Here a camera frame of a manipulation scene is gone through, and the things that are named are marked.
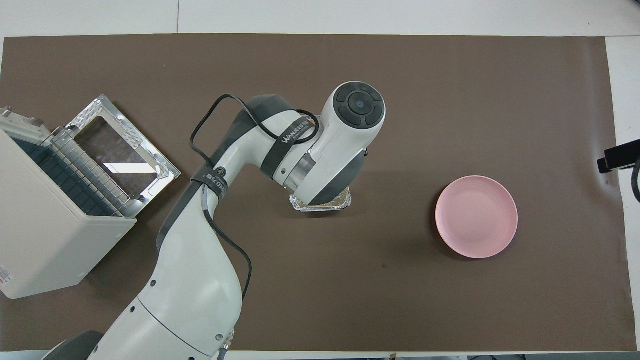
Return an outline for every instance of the brown table mat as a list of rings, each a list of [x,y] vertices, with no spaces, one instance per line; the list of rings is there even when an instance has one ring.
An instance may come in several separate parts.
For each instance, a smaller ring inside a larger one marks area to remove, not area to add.
[[[615,145],[603,38],[131,35],[4,42],[0,104],[53,129],[106,94],[183,176],[80,285],[0,295],[0,350],[108,329],[153,271],[156,233],[202,162],[189,135],[217,96],[319,113],[352,79],[388,112],[350,208],[297,213],[247,168],[215,214],[254,264],[234,350],[636,349],[618,178],[595,163]],[[222,106],[201,147],[238,111]],[[520,215],[513,243],[479,261],[434,221],[444,187],[472,174]]]

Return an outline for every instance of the round plate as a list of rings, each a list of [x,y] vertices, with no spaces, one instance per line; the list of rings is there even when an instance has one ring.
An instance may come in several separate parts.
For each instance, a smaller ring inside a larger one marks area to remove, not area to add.
[[[440,195],[436,225],[453,251],[483,259],[511,243],[518,227],[518,209],[511,194],[496,180],[461,177]]]

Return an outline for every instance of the robotic arm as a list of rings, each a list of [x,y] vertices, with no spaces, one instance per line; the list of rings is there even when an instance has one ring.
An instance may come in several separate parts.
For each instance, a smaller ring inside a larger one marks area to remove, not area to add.
[[[254,164],[299,200],[330,202],[359,173],[385,115],[380,93],[356,81],[333,91],[319,124],[278,95],[254,97],[165,220],[151,279],[88,358],[202,360],[226,352],[244,297],[213,230],[211,214],[228,187]]]

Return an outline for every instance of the white tile surface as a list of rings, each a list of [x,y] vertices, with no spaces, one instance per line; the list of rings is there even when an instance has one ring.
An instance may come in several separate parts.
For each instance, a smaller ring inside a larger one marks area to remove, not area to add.
[[[181,0],[181,33],[640,35],[632,0]]]
[[[175,33],[178,0],[0,0],[5,37]]]
[[[640,37],[607,38],[613,116],[618,145],[640,139]],[[631,169],[618,172],[625,210],[631,297],[640,344],[640,204],[631,191]]]

